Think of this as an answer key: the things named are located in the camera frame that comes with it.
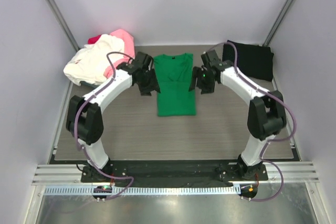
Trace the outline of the green t-shirt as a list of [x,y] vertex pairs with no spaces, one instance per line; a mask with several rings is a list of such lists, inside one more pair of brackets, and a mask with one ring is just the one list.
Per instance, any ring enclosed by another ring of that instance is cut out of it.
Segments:
[[158,116],[196,115],[195,91],[190,91],[193,54],[154,57],[154,69],[160,92],[157,94]]

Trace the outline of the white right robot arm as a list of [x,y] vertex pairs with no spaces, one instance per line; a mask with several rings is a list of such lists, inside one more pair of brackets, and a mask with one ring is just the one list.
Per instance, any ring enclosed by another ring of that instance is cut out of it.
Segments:
[[266,143],[286,127],[283,96],[277,90],[271,92],[253,82],[231,61],[221,61],[214,50],[204,52],[201,59],[203,65],[193,67],[190,91],[199,88],[201,94],[213,93],[215,83],[219,83],[234,91],[248,105],[250,136],[237,158],[236,171],[241,179],[250,179],[261,169],[260,155]]

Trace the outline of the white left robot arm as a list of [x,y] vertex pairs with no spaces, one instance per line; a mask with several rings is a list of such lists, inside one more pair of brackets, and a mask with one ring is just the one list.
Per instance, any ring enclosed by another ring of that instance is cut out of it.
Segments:
[[127,57],[116,67],[110,56],[116,51],[107,53],[106,58],[112,68],[112,75],[101,85],[86,95],[74,95],[68,105],[66,129],[76,142],[77,149],[82,150],[89,166],[93,167],[93,174],[98,180],[105,182],[112,174],[109,166],[110,158],[102,144],[104,131],[103,113],[107,106],[123,91],[135,84],[140,95],[151,95],[152,91],[160,92],[160,87],[153,69],[154,59],[143,52],[135,57],[123,53]]

